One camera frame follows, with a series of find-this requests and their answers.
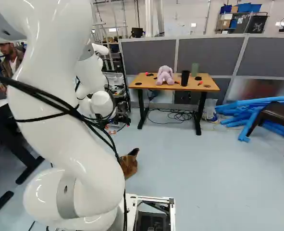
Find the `cubicle partition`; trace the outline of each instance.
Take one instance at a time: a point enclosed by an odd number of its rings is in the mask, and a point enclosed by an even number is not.
[[[221,89],[208,94],[208,98],[218,99],[217,104],[284,95],[284,36],[133,38],[122,39],[120,44],[128,82],[139,72],[157,72],[162,65],[181,73],[199,63],[199,72],[209,73]],[[130,94],[133,106],[137,105],[137,93],[130,90]],[[154,102],[183,108],[198,104],[199,94],[162,91]]]

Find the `white floor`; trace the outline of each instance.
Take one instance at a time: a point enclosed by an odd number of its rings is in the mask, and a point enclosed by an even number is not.
[[[158,111],[149,117],[170,121]],[[138,172],[126,190],[174,197],[178,231],[284,231],[284,138],[258,127],[250,143],[239,142],[239,130],[209,124],[196,136],[192,121],[147,121],[137,130],[138,109],[131,118],[131,126],[114,136],[120,154],[140,148]],[[4,157],[0,192],[11,189],[15,195],[0,211],[0,231],[28,231],[33,219],[22,206],[26,183],[14,184],[23,166],[8,152],[0,153],[0,160]],[[49,167],[45,162],[37,172]],[[45,226],[32,230],[45,231]]]

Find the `brown dog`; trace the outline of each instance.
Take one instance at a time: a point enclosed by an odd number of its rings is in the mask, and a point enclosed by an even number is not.
[[[137,172],[137,154],[140,149],[135,148],[128,155],[120,157],[120,163],[123,170],[125,180],[133,176]]]

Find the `wooden table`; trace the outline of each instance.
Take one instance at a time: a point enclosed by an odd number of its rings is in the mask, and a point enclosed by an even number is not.
[[[216,83],[211,78],[211,76],[207,73],[198,73],[197,76],[200,76],[203,81],[203,83],[199,86],[198,86],[199,81],[195,80],[194,77],[190,76],[188,80],[188,85],[186,87],[183,87],[181,86],[181,74],[175,73],[173,75],[174,80],[178,83],[175,83],[174,85],[168,85],[166,82],[164,82],[160,86],[156,85],[157,73],[152,73],[152,74],[153,76],[146,76],[145,73],[139,73],[129,85],[129,88],[137,89],[138,91],[138,104],[140,107],[141,119],[137,126],[137,129],[142,129],[145,119],[147,117],[148,111],[149,111],[149,107],[144,110],[143,89],[200,91],[201,95],[200,95],[200,100],[198,104],[198,111],[193,112],[193,119],[195,122],[196,134],[200,136],[201,135],[200,119],[203,113],[205,100],[207,97],[207,92],[214,92],[214,91],[220,90],[219,87],[216,85]]]

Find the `green cup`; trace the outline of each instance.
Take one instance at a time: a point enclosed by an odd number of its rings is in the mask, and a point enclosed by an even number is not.
[[[198,67],[199,67],[199,64],[192,63],[192,69],[191,69],[191,76],[192,77],[196,77],[198,75]]]

